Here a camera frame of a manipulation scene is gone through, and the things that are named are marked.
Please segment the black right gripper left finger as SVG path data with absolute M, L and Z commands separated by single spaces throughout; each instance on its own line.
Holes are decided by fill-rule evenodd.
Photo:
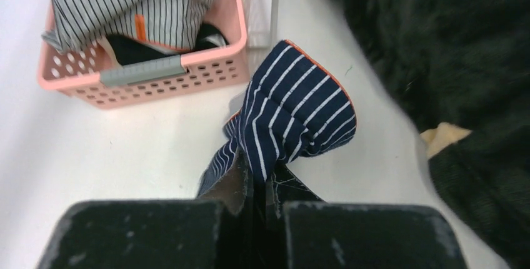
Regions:
M 242 153 L 191 200 L 82 201 L 38 268 L 251 268 L 252 179 Z

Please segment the navy striped underwear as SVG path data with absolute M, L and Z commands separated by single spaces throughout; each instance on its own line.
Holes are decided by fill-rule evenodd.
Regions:
M 244 153 L 256 183 L 277 164 L 319 156 L 349 143 L 357 128 L 349 95 L 339 81 L 293 42 L 273 47 L 251 78 L 240 109 L 223 131 L 227 138 L 204 172 L 205 194 Z

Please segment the black underwear beige waistband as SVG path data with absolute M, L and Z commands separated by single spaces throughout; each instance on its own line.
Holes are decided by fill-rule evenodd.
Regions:
M 195 47 L 183 51 L 141 43 L 119 34 L 111 34 L 99 39 L 97 43 L 110 57 L 113 66 L 126 66 L 207 49 L 223 48 L 229 44 L 229 41 L 217 27 L 210 23 L 202 23 L 197 34 Z

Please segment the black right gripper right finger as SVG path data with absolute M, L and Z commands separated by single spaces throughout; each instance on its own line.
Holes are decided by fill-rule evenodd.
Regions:
M 266 268 L 466 268 L 450 224 L 423 205 L 328 203 L 284 165 L 266 184 Z

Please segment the grey striped underwear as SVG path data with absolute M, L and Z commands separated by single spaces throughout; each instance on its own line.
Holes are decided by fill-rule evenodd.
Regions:
M 51 0 L 54 26 L 43 40 L 60 52 L 81 51 L 120 34 L 175 51 L 194 47 L 215 0 Z

